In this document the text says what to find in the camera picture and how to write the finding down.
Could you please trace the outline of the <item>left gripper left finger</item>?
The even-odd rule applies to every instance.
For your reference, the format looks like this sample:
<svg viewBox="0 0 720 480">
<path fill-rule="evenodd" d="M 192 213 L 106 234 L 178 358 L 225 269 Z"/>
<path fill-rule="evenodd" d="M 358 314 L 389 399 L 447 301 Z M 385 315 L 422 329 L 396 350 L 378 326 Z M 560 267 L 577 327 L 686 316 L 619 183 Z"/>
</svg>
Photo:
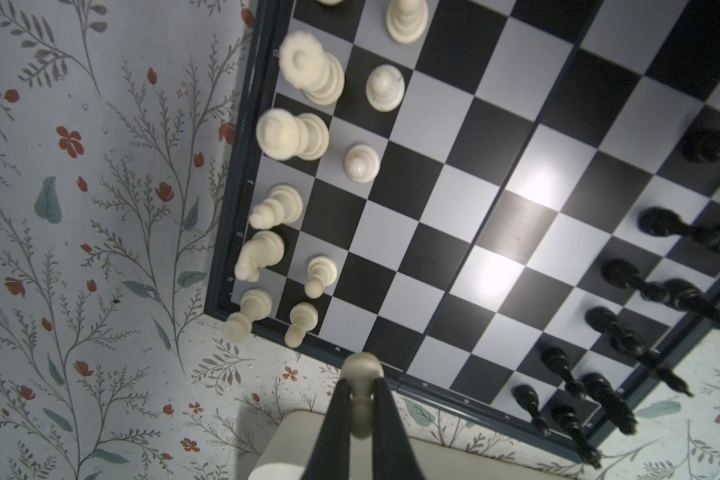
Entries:
<svg viewBox="0 0 720 480">
<path fill-rule="evenodd" d="M 351 433 L 351 390 L 340 379 L 333 393 L 303 480 L 348 480 Z"/>
</svg>

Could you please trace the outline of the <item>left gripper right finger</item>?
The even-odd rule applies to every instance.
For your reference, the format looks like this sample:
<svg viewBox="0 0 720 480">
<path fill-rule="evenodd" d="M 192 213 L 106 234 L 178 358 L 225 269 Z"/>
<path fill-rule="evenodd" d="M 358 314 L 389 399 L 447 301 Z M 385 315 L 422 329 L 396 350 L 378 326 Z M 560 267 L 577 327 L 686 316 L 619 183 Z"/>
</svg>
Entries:
<svg viewBox="0 0 720 480">
<path fill-rule="evenodd" d="M 375 480 L 423 480 L 392 393 L 383 378 L 373 382 L 372 472 Z"/>
</svg>

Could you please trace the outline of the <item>white chess piece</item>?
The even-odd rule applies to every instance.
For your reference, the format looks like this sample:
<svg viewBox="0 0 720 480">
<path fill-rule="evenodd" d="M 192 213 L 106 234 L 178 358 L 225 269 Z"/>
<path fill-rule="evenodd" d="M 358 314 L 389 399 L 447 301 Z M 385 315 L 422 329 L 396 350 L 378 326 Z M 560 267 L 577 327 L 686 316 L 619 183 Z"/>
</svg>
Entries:
<svg viewBox="0 0 720 480">
<path fill-rule="evenodd" d="M 350 389 L 351 433 L 358 439 L 368 438 L 373 430 L 374 382 L 384 378 L 382 365 L 371 353 L 354 353 L 345 359 L 340 378 Z"/>
</svg>

